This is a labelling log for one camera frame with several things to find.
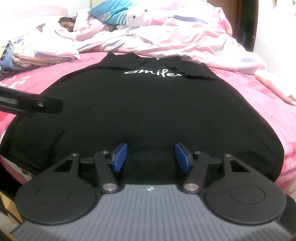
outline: black device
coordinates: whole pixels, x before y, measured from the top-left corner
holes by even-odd
[[[1,89],[0,110],[58,113],[62,102]],[[119,185],[128,155],[114,151],[80,158],[73,153],[23,185],[15,197],[24,220],[12,235],[18,241],[219,240],[287,241],[277,223],[286,196],[272,181],[231,154],[212,158],[182,143],[172,151],[187,177],[174,185]],[[97,183],[83,180],[93,171]],[[220,178],[207,182],[210,173]]]

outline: stack of clothes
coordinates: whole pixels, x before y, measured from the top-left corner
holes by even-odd
[[[0,53],[0,80],[33,70],[80,59],[75,39],[58,23],[42,24]]]

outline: wooden door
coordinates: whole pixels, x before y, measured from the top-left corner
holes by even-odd
[[[238,0],[207,0],[208,3],[212,4],[214,7],[221,7],[223,12],[231,24],[233,35],[237,32],[239,25],[237,22],[240,22],[240,10],[241,1]]]

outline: white headboard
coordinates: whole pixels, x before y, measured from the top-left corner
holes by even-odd
[[[58,21],[63,16],[68,17],[67,9],[54,5],[6,8],[0,14],[0,47],[9,40],[28,34],[40,24]]]

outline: person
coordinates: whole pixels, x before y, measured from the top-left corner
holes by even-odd
[[[62,17],[59,19],[59,24],[65,29],[67,29],[69,32],[73,32],[75,21],[76,21],[76,17],[73,17],[73,18]]]

